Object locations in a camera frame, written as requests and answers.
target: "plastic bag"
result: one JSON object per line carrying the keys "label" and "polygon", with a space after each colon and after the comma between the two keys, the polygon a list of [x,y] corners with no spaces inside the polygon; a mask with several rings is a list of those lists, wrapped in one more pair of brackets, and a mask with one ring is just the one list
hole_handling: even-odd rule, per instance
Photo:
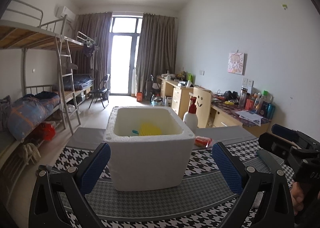
{"label": "plastic bag", "polygon": [[76,107],[73,104],[67,104],[68,113],[72,113]]}
{"label": "plastic bag", "polygon": [[55,136],[56,130],[49,123],[40,123],[31,133],[30,137],[50,141]]}
{"label": "plastic bag", "polygon": [[151,102],[152,106],[164,106],[164,101],[161,97],[156,97]]}
{"label": "plastic bag", "polygon": [[201,148],[210,148],[212,147],[212,138],[196,136],[195,145]]}

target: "styrofoam box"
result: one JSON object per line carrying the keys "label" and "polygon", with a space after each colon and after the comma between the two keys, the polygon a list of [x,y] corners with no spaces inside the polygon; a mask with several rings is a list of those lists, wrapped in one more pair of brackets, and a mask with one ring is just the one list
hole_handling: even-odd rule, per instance
{"label": "styrofoam box", "polygon": [[[142,123],[162,135],[136,136]],[[193,132],[169,107],[114,107],[104,141],[110,145],[108,167],[118,191],[146,191],[181,183],[195,141]]]}

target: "orange bucket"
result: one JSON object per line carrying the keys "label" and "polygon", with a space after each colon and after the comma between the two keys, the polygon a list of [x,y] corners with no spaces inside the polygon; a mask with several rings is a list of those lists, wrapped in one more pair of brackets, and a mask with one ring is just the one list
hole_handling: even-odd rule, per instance
{"label": "orange bucket", "polygon": [[137,102],[142,102],[143,94],[142,92],[137,93]]}

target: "blue plaid comforter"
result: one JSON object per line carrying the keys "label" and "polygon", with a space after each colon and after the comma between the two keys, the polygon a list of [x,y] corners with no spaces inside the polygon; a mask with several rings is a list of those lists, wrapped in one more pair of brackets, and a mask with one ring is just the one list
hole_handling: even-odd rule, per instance
{"label": "blue plaid comforter", "polygon": [[12,104],[7,127],[17,141],[23,141],[60,103],[59,95],[46,93],[50,94],[50,99],[22,97]]}
{"label": "blue plaid comforter", "polygon": [[[94,81],[94,78],[91,77],[90,74],[88,75],[73,75],[73,83],[75,86],[75,90],[83,90],[89,85],[92,85]],[[65,91],[71,91],[72,90],[72,84],[71,84],[71,77],[64,77],[63,78],[63,86]]]}

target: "bedding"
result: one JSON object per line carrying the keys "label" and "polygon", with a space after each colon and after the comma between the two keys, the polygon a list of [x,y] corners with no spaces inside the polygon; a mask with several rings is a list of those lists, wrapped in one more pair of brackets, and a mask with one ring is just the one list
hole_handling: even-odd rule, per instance
{"label": "bedding", "polygon": [[11,98],[6,96],[0,100],[0,131],[7,131],[7,120],[11,112]]}
{"label": "bedding", "polygon": [[[92,85],[94,78],[91,77],[90,74],[87,75],[73,75],[73,84],[75,86],[75,90],[83,90],[86,89],[88,86]],[[72,84],[70,77],[63,78],[63,86],[65,91],[72,91]]]}
{"label": "bedding", "polygon": [[27,94],[12,104],[7,126],[17,141],[23,141],[34,128],[52,114],[53,108],[60,103],[56,93],[41,92]]}

